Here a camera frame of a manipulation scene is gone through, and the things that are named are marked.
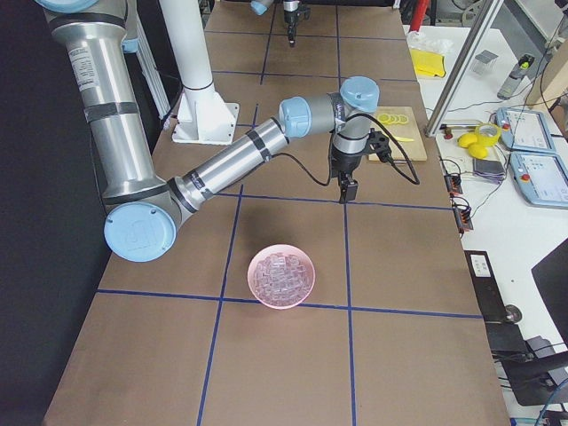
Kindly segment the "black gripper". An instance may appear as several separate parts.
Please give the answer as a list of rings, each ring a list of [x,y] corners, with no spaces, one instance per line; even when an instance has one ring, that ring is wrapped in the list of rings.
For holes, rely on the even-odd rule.
[[[288,44],[290,47],[296,45],[296,28],[298,22],[297,11],[284,11],[284,21],[287,25]]]
[[[337,148],[331,150],[331,177],[339,177],[340,204],[356,200],[358,181],[352,177],[352,173],[360,165],[363,155],[363,151],[348,154]]]

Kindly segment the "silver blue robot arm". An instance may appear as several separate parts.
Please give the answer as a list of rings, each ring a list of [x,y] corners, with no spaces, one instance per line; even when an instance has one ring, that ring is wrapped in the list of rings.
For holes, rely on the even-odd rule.
[[[255,0],[250,2],[252,11],[261,16],[274,4],[274,0]],[[296,46],[296,30],[300,18],[300,2],[283,0],[283,17],[287,30],[288,45]]]
[[[170,146],[177,153],[216,148],[184,175],[161,178],[147,144],[124,54],[137,35],[133,1],[44,1],[53,38],[66,50],[106,178],[107,246],[131,262],[149,262],[174,245],[184,223],[205,201],[242,180],[285,149],[313,134],[331,137],[331,170],[346,177],[365,153],[380,90],[365,76],[336,92],[293,97],[277,116],[234,134],[239,105],[217,92],[195,1],[163,1],[162,16],[181,77]]]

